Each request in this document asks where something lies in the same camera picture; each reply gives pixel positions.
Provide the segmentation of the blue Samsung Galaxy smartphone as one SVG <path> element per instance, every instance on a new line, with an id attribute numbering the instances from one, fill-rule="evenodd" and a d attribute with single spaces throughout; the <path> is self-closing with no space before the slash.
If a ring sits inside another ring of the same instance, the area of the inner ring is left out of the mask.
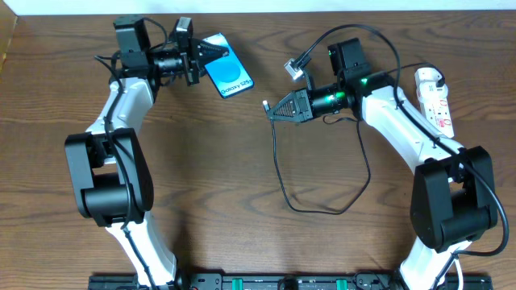
<path id="1" fill-rule="evenodd" d="M 228 55 L 206 65 L 206 71 L 221 98 L 233 97 L 254 87 L 254 81 L 222 33 L 204 39 L 228 49 Z"/>

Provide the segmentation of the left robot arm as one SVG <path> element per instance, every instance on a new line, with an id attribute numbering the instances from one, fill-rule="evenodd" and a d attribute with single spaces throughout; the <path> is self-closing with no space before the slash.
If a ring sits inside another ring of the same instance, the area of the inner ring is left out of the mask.
<path id="1" fill-rule="evenodd" d="M 85 132 L 67 137 L 64 150 L 77 209 L 119 242 L 136 270 L 131 287 L 187 289 L 189 281 L 152 216 L 154 186 L 138 133 L 160 88 L 176 77 L 197 84 L 206 65 L 229 51 L 194 38 L 187 17 L 153 46 L 146 28 L 150 21 L 142 15 L 114 21 L 118 50 L 94 57 L 110 72 L 110 95 Z"/>

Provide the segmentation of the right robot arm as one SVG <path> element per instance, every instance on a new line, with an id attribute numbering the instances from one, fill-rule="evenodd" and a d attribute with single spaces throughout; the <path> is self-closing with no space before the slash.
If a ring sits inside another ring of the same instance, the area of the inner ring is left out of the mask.
<path id="1" fill-rule="evenodd" d="M 328 48 L 336 81 L 308 83 L 264 108 L 270 122 L 304 123 L 349 109 L 376 129 L 413 173 L 410 220 L 416 234 L 409 255 L 389 281 L 392 289 L 436 289 L 447 270 L 487 230 L 505 225 L 494 192 L 493 165 L 482 147 L 453 138 L 443 74 L 420 64 L 414 75 L 419 106 L 397 84 L 397 72 L 375 72 L 358 39 Z"/>

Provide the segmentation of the white charger plug adapter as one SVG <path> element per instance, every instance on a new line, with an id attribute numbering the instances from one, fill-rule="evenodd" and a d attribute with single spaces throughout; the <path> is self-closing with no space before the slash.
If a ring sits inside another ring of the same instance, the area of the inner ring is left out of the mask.
<path id="1" fill-rule="evenodd" d="M 416 94 L 420 102 L 443 99 L 447 96 L 447 86 L 438 86 L 442 75 L 435 68 L 419 68 L 415 74 Z"/>

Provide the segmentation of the white power strip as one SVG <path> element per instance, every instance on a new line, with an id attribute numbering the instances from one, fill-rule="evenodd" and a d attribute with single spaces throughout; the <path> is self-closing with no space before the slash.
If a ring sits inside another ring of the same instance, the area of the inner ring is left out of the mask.
<path id="1" fill-rule="evenodd" d="M 418 90 L 418 101 L 422 115 L 443 135 L 452 139 L 455 136 L 452 118 L 447 101 L 447 89 L 436 91 Z"/>

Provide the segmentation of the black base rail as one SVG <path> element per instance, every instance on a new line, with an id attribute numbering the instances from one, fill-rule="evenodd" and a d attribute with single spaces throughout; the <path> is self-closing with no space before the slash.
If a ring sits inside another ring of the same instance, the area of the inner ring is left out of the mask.
<path id="1" fill-rule="evenodd" d="M 492 290 L 491 277 L 485 275 L 464 276 L 463 289 Z M 349 289 L 408 289 L 400 280 L 394 280 L 389 274 L 373 274 L 362 271 L 354 275 L 318 275 L 318 276 L 274 276 L 274 275 L 221 275 L 219 273 L 199 273 L 181 282 L 150 288 L 138 283 L 135 275 L 92 275 L 89 278 L 89 290 L 107 289 L 188 289 L 188 290 L 349 290 Z"/>

